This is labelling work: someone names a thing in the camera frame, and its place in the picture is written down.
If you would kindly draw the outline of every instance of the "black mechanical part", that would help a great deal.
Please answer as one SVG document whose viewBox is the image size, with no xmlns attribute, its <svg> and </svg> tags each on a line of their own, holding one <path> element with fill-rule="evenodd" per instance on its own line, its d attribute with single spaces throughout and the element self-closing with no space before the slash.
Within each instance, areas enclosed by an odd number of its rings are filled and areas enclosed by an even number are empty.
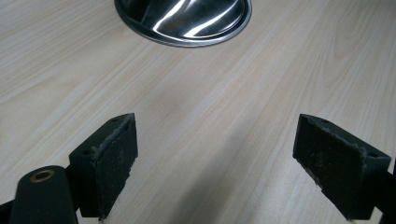
<svg viewBox="0 0 396 224">
<path fill-rule="evenodd" d="M 14 201 L 0 205 L 0 224 L 78 223 L 106 218 L 137 158 L 134 114 L 106 122 L 70 155 L 70 165 L 39 168 L 24 176 Z"/>
<path fill-rule="evenodd" d="M 326 119 L 300 115 L 293 158 L 346 219 L 370 219 L 375 206 L 396 215 L 390 157 Z"/>
</svg>

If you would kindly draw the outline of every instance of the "black plastic mount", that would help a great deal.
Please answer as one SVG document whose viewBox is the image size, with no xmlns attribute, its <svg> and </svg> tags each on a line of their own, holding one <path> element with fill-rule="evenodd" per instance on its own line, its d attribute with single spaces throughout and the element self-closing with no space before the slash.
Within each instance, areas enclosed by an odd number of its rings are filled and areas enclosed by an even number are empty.
<svg viewBox="0 0 396 224">
<path fill-rule="evenodd" d="M 134 114 L 106 122 L 70 155 L 70 165 L 47 166 L 25 175 L 14 201 L 0 205 L 0 224 L 78 223 L 106 218 L 137 158 Z"/>
<path fill-rule="evenodd" d="M 326 119 L 300 115 L 293 158 L 346 219 L 370 219 L 376 206 L 396 223 L 395 176 L 385 153 Z"/>
</svg>

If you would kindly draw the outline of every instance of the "stainless steel bowl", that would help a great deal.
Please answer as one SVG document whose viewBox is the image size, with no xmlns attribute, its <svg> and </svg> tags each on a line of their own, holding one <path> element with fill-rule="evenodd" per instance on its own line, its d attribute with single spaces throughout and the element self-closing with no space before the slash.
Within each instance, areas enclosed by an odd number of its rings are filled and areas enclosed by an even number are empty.
<svg viewBox="0 0 396 224">
<path fill-rule="evenodd" d="M 250 0 L 115 0 L 125 23 L 140 35 L 176 47 L 218 44 L 239 34 Z"/>
</svg>

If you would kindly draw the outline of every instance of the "light wood grain surface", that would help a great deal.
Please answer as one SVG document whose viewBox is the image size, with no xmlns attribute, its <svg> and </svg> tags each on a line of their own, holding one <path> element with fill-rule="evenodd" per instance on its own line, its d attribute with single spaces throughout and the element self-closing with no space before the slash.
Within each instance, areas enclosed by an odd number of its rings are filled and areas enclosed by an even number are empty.
<svg viewBox="0 0 396 224">
<path fill-rule="evenodd" d="M 111 0 L 0 1 L 0 203 L 135 112 L 139 157 L 106 223 L 347 223 L 291 156 L 297 120 L 396 156 L 396 1 L 252 5 L 236 38 L 178 49 Z"/>
</svg>

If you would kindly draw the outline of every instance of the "wooden table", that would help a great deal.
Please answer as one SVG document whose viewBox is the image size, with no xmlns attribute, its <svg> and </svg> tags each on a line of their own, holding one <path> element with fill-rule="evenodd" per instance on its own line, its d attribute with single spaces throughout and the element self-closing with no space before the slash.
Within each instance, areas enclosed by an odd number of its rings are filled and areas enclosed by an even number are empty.
<svg viewBox="0 0 396 224">
<path fill-rule="evenodd" d="M 297 120 L 395 157 L 396 1 L 252 5 L 236 38 L 179 49 L 134 33 L 111 0 L 1 1 L 0 203 L 135 112 L 139 157 L 107 223 L 347 223 L 291 156 Z"/>
</svg>

